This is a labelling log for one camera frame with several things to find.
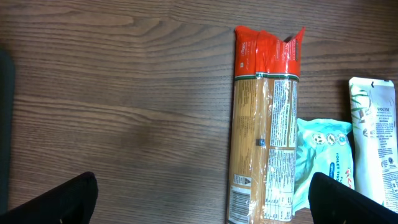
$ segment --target clear plastic bag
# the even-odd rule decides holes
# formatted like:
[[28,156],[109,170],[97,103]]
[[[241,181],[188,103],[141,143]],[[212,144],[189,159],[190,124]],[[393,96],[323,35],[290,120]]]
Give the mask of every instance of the clear plastic bag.
[[236,28],[228,223],[292,219],[303,34],[284,42]]

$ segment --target orange packaging top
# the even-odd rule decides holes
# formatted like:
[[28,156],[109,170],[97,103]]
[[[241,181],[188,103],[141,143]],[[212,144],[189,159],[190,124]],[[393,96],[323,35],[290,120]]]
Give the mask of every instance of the orange packaging top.
[[292,75],[300,77],[303,28],[288,42],[262,30],[236,28],[235,79]]

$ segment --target wooden table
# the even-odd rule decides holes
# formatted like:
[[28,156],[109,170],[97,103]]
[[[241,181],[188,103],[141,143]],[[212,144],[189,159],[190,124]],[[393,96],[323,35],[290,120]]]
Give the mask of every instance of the wooden table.
[[[86,171],[92,223],[224,223],[234,28],[307,28],[298,116],[349,121],[348,80],[398,81],[398,2],[2,0],[16,95],[10,208]],[[295,223],[311,223],[309,210]]]

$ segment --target crumpled plastic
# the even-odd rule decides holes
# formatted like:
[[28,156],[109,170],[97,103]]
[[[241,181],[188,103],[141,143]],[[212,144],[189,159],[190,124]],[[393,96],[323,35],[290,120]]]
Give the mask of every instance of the crumpled plastic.
[[334,119],[297,120],[297,151],[293,214],[310,208],[308,191],[312,176],[322,172],[354,189],[354,164],[347,134],[351,123]]

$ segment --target nutrition label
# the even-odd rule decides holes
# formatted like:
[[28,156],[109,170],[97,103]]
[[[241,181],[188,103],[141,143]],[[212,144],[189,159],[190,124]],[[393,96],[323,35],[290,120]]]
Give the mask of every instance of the nutrition label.
[[291,221],[294,167],[294,150],[269,150],[264,218]]
[[296,147],[297,138],[297,82],[293,82],[292,116],[290,119],[289,147]]
[[275,80],[272,105],[271,146],[287,147],[290,113],[289,80]]

